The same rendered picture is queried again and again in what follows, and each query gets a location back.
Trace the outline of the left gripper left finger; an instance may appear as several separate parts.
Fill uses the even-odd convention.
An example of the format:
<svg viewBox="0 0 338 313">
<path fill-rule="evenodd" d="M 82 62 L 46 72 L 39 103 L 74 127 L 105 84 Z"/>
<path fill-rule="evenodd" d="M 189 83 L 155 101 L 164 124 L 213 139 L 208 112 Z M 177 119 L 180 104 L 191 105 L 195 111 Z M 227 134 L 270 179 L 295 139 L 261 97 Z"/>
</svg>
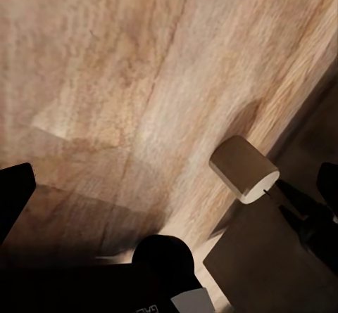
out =
<svg viewBox="0 0 338 313">
<path fill-rule="evenodd" d="M 0 246 L 35 189 L 30 163 L 0 170 Z"/>
</svg>

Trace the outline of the pillar candle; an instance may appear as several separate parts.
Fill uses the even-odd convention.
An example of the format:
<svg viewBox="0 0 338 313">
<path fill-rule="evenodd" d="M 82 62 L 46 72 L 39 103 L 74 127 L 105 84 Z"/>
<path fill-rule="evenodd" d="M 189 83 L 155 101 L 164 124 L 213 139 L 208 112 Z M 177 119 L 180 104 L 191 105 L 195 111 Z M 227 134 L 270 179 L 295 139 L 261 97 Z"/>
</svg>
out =
<svg viewBox="0 0 338 313">
<path fill-rule="evenodd" d="M 242 136 L 231 137 L 214 151 L 210 170 L 244 204 L 254 202 L 263 194 L 273 199 L 268 190 L 280 178 L 280 171 L 273 162 Z"/>
</svg>

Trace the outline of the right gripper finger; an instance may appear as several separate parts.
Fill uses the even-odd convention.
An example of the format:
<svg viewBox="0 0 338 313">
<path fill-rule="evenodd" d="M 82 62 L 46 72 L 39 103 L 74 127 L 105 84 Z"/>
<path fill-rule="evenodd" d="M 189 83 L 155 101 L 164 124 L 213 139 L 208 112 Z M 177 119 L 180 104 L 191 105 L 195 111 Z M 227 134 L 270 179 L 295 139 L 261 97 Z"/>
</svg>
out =
<svg viewBox="0 0 338 313">
<path fill-rule="evenodd" d="M 288 221 L 288 224 L 293 228 L 295 231 L 295 234 L 298 236 L 298 238 L 301 238 L 301 223 L 302 220 L 299 219 L 296 215 L 294 215 L 292 212 L 288 211 L 285 207 L 282 205 L 278 207 L 281 214 L 284 216 L 284 218 Z"/>
<path fill-rule="evenodd" d="M 323 204 L 316 203 L 312 197 L 307 196 L 302 191 L 297 190 L 284 180 L 277 179 L 275 185 L 281 190 L 281 193 L 289 200 L 296 208 L 296 211 L 301 215 L 312 215 L 317 209 L 323 207 Z"/>
</svg>

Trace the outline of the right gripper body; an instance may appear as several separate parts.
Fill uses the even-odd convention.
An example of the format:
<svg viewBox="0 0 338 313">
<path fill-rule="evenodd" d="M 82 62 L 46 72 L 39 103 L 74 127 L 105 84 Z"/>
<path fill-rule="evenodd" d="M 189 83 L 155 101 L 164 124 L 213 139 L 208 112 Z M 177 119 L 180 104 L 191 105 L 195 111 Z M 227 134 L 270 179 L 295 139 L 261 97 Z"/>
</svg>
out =
<svg viewBox="0 0 338 313">
<path fill-rule="evenodd" d="M 338 224 L 328 205 L 317 209 L 301 223 L 301 247 L 312 252 L 338 278 Z"/>
</svg>

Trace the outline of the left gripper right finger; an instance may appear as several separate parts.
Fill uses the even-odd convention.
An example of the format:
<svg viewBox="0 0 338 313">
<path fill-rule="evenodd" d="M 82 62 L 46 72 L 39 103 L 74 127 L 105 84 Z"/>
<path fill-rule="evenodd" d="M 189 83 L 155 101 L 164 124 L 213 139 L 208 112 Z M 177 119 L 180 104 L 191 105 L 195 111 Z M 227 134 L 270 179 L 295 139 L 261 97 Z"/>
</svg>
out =
<svg viewBox="0 0 338 313">
<path fill-rule="evenodd" d="M 315 186 L 338 217 L 338 165 L 322 163 Z"/>
</svg>

